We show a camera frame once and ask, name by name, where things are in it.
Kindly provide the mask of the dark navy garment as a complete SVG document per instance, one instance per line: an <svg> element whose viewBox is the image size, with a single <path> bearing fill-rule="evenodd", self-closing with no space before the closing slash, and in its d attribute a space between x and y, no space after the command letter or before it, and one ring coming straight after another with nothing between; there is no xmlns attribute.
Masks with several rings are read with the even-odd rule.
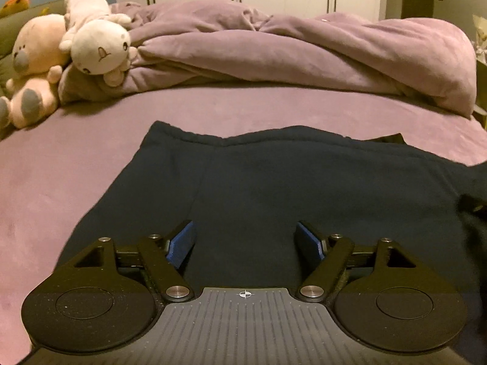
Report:
<svg viewBox="0 0 487 365"><path fill-rule="evenodd" d="M298 284L297 222L364 242L398 240L480 310L474 266L454 207L486 196L486 165L466 166L395 135L354 140L292 127L219 138L154 123L132 161L80 220L59 259L100 236L196 225L185 273L192 287Z"/></svg>

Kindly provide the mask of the orange plush toy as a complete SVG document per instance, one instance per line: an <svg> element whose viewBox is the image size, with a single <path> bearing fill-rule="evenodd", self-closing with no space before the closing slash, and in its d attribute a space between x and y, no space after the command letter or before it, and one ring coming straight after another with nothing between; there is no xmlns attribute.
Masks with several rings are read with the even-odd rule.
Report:
<svg viewBox="0 0 487 365"><path fill-rule="evenodd" d="M7 0L0 9L0 17L4 18L30 8L30 0Z"/></svg>

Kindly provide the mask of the purple bed sheet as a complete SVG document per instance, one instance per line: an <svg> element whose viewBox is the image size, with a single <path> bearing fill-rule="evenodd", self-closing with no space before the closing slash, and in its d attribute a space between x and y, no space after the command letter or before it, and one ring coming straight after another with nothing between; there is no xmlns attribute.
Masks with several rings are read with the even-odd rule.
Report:
<svg viewBox="0 0 487 365"><path fill-rule="evenodd" d="M402 134L411 146L466 165L486 159L486 132L476 120L392 96L224 84L73 103L1 142L2 363L28 354L25 296L50 275L75 224L157 120L218 137L293 125L356 139Z"/></svg>

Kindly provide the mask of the purple duvet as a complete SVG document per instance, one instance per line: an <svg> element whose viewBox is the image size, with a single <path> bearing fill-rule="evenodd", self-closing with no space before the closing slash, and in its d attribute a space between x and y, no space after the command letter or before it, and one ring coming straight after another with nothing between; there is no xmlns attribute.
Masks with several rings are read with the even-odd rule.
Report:
<svg viewBox="0 0 487 365"><path fill-rule="evenodd" d="M464 117L474 109L474 49L461 29L443 20L267 15L224 0L112 8L131 18L138 50L124 81L109 87L69 66L59 84L62 103L244 80L407 96Z"/></svg>

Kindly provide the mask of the pink plush bear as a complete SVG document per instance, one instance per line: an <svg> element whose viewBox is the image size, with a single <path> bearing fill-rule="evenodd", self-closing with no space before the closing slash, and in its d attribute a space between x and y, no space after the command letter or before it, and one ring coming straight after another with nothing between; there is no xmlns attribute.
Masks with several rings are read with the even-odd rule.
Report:
<svg viewBox="0 0 487 365"><path fill-rule="evenodd" d="M66 33L59 14L24 24L12 49L14 77L1 97L1 128L24 129L52 115L59 106L58 83L69 56L59 49Z"/></svg>

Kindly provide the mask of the white plush toy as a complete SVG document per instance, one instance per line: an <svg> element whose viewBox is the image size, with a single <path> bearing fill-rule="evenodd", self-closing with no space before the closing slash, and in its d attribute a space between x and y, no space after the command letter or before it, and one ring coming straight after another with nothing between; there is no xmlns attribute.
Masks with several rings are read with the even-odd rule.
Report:
<svg viewBox="0 0 487 365"><path fill-rule="evenodd" d="M66 33L59 49L80 72L118 87L137 55L127 30L130 23L129 16L113 13L107 0L65 0Z"/></svg>

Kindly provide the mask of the flower bouquet on table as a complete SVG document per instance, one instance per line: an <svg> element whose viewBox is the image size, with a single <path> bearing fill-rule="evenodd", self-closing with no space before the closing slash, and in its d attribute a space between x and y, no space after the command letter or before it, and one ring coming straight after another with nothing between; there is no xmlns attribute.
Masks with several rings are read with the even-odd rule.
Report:
<svg viewBox="0 0 487 365"><path fill-rule="evenodd" d="M473 14L472 21L475 27L475 54L481 63L486 64L487 19Z"/></svg>

